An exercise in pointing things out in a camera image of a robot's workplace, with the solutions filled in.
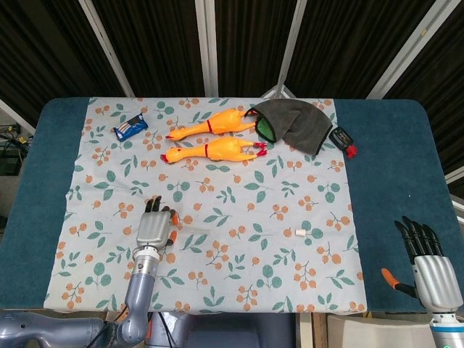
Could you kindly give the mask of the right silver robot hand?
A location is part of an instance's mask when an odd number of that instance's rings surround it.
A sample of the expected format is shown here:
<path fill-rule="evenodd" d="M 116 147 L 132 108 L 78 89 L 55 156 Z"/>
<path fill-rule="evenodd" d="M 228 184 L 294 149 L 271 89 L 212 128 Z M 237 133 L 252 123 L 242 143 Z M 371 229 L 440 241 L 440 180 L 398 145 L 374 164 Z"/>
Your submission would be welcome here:
<path fill-rule="evenodd" d="M 451 313 L 463 306 L 455 270 L 435 231 L 406 216 L 394 225 L 404 241 L 415 284 L 402 283 L 390 270 L 382 268 L 385 282 L 394 290 L 418 299 L 432 313 Z"/>

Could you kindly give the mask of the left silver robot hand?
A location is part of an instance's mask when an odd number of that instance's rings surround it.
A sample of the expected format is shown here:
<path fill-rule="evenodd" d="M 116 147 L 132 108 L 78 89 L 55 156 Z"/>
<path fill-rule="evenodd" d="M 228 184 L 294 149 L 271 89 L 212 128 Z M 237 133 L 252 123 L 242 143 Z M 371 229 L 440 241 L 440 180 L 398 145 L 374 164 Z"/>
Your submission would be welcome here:
<path fill-rule="evenodd" d="M 170 229 L 178 224 L 178 214 L 169 206 L 160 207 L 161 196 L 150 199 L 138 227 L 137 247 L 151 246 L 160 250 L 173 244 Z"/>

